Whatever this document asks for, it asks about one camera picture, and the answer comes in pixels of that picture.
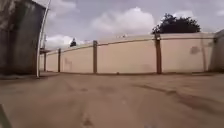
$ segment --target pole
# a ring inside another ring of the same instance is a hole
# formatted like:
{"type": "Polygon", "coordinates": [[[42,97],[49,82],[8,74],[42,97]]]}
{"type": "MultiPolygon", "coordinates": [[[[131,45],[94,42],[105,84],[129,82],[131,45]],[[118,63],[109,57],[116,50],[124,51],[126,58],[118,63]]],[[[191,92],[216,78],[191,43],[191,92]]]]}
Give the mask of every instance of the pole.
{"type": "Polygon", "coordinates": [[[47,14],[48,14],[48,11],[49,11],[49,7],[50,7],[50,4],[51,4],[51,0],[49,0],[48,4],[47,4],[47,8],[46,8],[46,11],[45,11],[45,14],[44,14],[44,18],[43,18],[43,21],[42,21],[42,25],[41,25],[41,29],[40,29],[40,34],[39,34],[39,41],[38,41],[38,47],[37,47],[37,78],[40,77],[40,71],[39,71],[39,68],[40,68],[40,47],[41,47],[41,41],[42,41],[42,38],[43,38],[43,33],[44,33],[44,27],[45,27],[45,23],[46,23],[46,19],[47,19],[47,14]]]}

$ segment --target wall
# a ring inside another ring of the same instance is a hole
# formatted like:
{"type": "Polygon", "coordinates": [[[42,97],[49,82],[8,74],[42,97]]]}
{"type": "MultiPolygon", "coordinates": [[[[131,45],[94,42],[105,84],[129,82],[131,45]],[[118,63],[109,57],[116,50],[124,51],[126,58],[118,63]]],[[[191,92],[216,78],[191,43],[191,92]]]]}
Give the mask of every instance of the wall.
{"type": "Polygon", "coordinates": [[[52,56],[51,52],[47,55],[47,70],[98,74],[220,71],[224,69],[223,49],[224,31],[161,34],[160,38],[131,36],[64,49],[60,54],[61,66],[57,65],[58,55],[52,56]]]}
{"type": "Polygon", "coordinates": [[[62,50],[61,72],[93,73],[93,45],[62,50]]]}
{"type": "Polygon", "coordinates": [[[163,72],[203,72],[209,70],[211,49],[207,45],[213,41],[206,34],[163,34],[163,72]]]}
{"type": "Polygon", "coordinates": [[[58,51],[47,53],[46,71],[58,72],[58,51]]]}
{"type": "Polygon", "coordinates": [[[0,64],[0,73],[36,74],[37,45],[45,8],[31,0],[1,0],[0,5],[0,27],[10,31],[8,40],[0,40],[0,51],[5,50],[0,53],[0,61],[4,62],[0,64]]]}
{"type": "Polygon", "coordinates": [[[40,70],[44,71],[44,54],[40,55],[40,70]]]}
{"type": "Polygon", "coordinates": [[[154,73],[156,51],[153,36],[129,37],[98,43],[98,73],[154,73]]]}

